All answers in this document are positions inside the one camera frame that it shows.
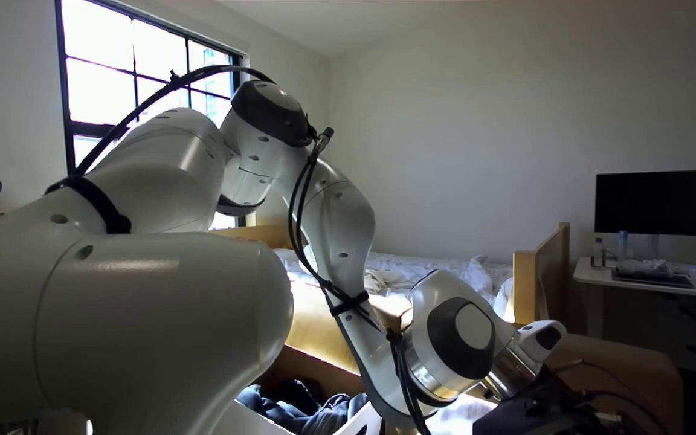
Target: monitor screen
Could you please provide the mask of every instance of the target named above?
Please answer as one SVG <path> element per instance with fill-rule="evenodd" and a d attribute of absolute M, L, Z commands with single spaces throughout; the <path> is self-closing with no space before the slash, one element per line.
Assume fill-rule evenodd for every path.
<path fill-rule="evenodd" d="M 696 172 L 598 174 L 594 231 L 696 235 Z"/>

